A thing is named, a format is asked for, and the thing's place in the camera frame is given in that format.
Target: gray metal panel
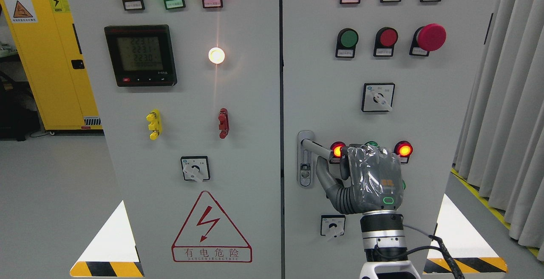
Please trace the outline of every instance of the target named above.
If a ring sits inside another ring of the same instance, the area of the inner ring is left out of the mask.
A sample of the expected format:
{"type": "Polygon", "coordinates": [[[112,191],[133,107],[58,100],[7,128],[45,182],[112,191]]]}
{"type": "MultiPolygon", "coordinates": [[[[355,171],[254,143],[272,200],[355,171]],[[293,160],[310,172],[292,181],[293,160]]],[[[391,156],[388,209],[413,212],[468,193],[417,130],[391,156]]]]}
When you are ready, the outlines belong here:
{"type": "Polygon", "coordinates": [[[163,0],[144,0],[146,10],[127,12],[121,0],[70,0],[145,277],[280,278],[278,0],[224,0],[221,10],[185,1],[167,11],[163,0]],[[119,88],[103,28],[146,24],[170,26],[178,84],[119,88]],[[219,66],[207,58],[217,45],[226,53],[219,66]],[[222,107],[231,128],[224,140],[222,107]],[[150,141],[145,117],[154,108],[164,133],[150,141]],[[209,157],[210,182],[183,181],[179,158],[190,155],[209,157]],[[203,190],[248,240],[252,263],[173,261],[171,245],[203,190]]]}
{"type": "MultiPolygon", "coordinates": [[[[320,215],[337,212],[318,180],[309,189],[297,185],[301,130],[313,130],[325,147],[372,140],[393,149],[410,141],[414,154],[402,165],[407,188],[400,213],[405,223],[434,230],[494,6],[495,0],[362,0],[355,6],[283,0],[286,278],[353,278],[366,261],[360,215],[347,216],[344,236],[330,242],[319,236],[320,215]],[[409,56],[414,32],[429,23],[445,27],[445,45],[426,58],[409,56]],[[373,58],[375,35],[385,26],[399,33],[394,57],[373,58]],[[334,57],[343,28],[359,33],[353,60],[334,57]],[[395,83],[393,112],[361,112],[364,83],[395,83]]],[[[430,243],[410,230],[406,236],[408,248],[430,243]]],[[[410,255],[420,271],[426,254],[410,255]]]]}

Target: green push button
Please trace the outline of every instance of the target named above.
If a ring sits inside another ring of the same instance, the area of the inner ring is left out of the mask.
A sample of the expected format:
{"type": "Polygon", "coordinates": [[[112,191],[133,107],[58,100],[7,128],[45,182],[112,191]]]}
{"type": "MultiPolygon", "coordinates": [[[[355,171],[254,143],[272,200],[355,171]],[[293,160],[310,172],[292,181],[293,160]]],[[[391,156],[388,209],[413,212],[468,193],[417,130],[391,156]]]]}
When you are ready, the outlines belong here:
{"type": "Polygon", "coordinates": [[[357,44],[359,41],[359,36],[357,33],[352,29],[347,29],[342,33],[342,36],[340,37],[340,43],[345,48],[352,48],[357,44]]]}

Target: white curtain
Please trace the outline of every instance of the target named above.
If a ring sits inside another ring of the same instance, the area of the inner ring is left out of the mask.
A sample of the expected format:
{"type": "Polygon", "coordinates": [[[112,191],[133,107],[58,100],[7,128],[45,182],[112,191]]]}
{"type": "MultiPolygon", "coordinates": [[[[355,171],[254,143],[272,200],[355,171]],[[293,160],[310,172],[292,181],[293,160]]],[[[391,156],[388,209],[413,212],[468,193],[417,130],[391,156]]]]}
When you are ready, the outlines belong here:
{"type": "Polygon", "coordinates": [[[544,0],[500,0],[455,169],[544,260],[544,0]]]}

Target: warning triangle sign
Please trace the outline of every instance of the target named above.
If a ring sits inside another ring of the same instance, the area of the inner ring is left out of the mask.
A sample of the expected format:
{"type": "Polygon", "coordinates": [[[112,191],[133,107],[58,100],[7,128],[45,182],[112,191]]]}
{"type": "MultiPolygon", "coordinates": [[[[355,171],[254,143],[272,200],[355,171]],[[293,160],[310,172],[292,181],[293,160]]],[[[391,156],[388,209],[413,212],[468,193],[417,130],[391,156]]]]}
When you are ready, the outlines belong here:
{"type": "Polygon", "coordinates": [[[31,13],[21,4],[19,0],[15,4],[15,12],[13,12],[13,17],[34,17],[31,13]]]}
{"type": "Polygon", "coordinates": [[[172,244],[175,262],[252,261],[252,248],[223,207],[202,191],[172,244]]]}

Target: lightning bolt symbol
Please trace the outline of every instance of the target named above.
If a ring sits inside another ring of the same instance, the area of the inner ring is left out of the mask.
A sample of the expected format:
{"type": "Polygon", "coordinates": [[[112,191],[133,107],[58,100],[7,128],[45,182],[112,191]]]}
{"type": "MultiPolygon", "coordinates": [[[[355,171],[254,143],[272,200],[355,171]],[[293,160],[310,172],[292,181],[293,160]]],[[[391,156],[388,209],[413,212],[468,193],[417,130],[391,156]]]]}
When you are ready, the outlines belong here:
{"type": "Polygon", "coordinates": [[[213,229],[213,227],[215,225],[217,225],[217,222],[219,221],[219,219],[210,219],[209,221],[203,222],[204,219],[206,218],[206,216],[210,213],[210,211],[212,211],[212,206],[209,205],[206,208],[206,211],[204,211],[204,214],[202,215],[202,217],[200,217],[200,220],[198,221],[198,223],[196,224],[198,226],[198,225],[205,225],[205,224],[208,224],[208,223],[213,223],[210,226],[210,228],[208,229],[208,231],[206,232],[206,234],[200,237],[200,242],[203,242],[204,240],[206,240],[208,238],[207,237],[208,233],[210,233],[210,231],[213,229]]]}

